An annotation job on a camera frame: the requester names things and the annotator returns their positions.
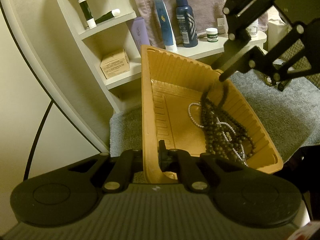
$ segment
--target purple tube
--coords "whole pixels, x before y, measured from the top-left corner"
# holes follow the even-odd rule
[[[134,43],[141,55],[141,45],[150,45],[146,24],[143,17],[138,17],[133,20],[127,21],[127,26],[132,35]]]

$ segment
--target silver screw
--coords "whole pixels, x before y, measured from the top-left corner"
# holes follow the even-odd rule
[[[120,188],[120,184],[115,181],[109,181],[106,184],[104,184],[103,186],[105,187],[105,189],[108,189],[108,190],[115,190],[115,189]]]
[[[229,14],[230,13],[229,8],[228,7],[223,8],[223,13],[224,14]]]
[[[274,79],[275,81],[279,81],[279,80],[280,80],[280,75],[279,75],[279,73],[274,73],[273,79]]]
[[[249,67],[254,68],[255,66],[256,66],[256,63],[254,62],[254,60],[250,59],[249,60]]]
[[[303,34],[304,33],[304,28],[299,24],[299,25],[297,25],[297,32],[299,33],[299,34]]]
[[[236,36],[233,33],[229,34],[229,40],[234,41],[236,39]]]
[[[208,187],[208,184],[206,184],[205,182],[203,181],[196,181],[194,183],[192,183],[191,185],[194,189],[197,189],[197,190],[204,190]]]

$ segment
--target barcode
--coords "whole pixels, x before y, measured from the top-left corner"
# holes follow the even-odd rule
[[[188,33],[182,33],[183,43],[189,44]]]

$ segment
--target white pearl necklace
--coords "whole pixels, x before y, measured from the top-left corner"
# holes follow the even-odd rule
[[[190,110],[190,109],[191,109],[191,106],[201,106],[201,104],[200,104],[200,103],[191,103],[191,104],[188,106],[188,115],[189,115],[191,121],[192,121],[197,127],[203,129],[204,126],[198,124],[198,123],[195,121],[195,119],[192,117],[192,115],[191,115],[191,110]],[[227,127],[229,127],[230,130],[233,132],[233,134],[236,134],[235,130],[231,127],[231,125],[229,125],[229,124],[226,123],[226,122],[220,122],[220,121],[219,121],[219,118],[217,117],[217,125],[221,127],[222,124],[223,124],[223,125],[226,125]],[[225,135],[224,131],[222,131],[222,134],[223,134],[223,137],[224,137],[225,141],[226,141],[228,144],[230,144],[230,142],[229,142],[227,136]],[[244,149],[243,149],[242,144],[240,144],[240,147],[241,147],[241,152],[240,152],[240,153],[238,153],[234,148],[232,148],[232,150],[233,150],[233,152],[237,155],[237,157],[238,157],[240,160],[242,160],[246,166],[248,166],[248,165],[247,165],[247,162],[245,161],[245,157],[246,157],[246,156],[245,156],[245,153],[244,153]]]

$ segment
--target blue tube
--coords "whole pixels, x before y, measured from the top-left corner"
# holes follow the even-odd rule
[[[160,25],[161,25],[161,32],[162,32],[162,38],[165,45],[165,48],[168,51],[176,52],[177,45],[176,45],[176,39],[174,38],[173,30],[171,27],[170,19],[168,17],[167,8],[165,7],[165,4],[163,0],[154,0]]]

